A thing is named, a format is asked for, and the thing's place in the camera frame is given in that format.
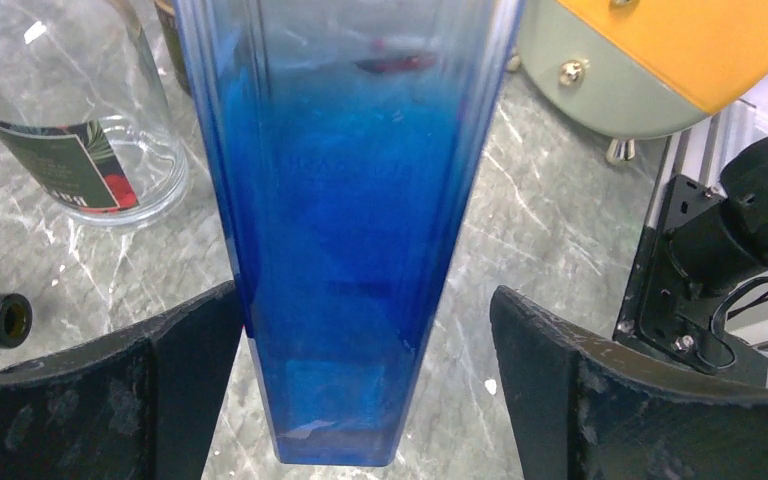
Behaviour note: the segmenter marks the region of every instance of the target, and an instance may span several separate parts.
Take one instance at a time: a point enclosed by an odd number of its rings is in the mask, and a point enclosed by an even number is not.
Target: clear plastic bottle
[[[145,224],[186,191],[187,157],[127,0],[0,0],[0,140],[86,223]]]

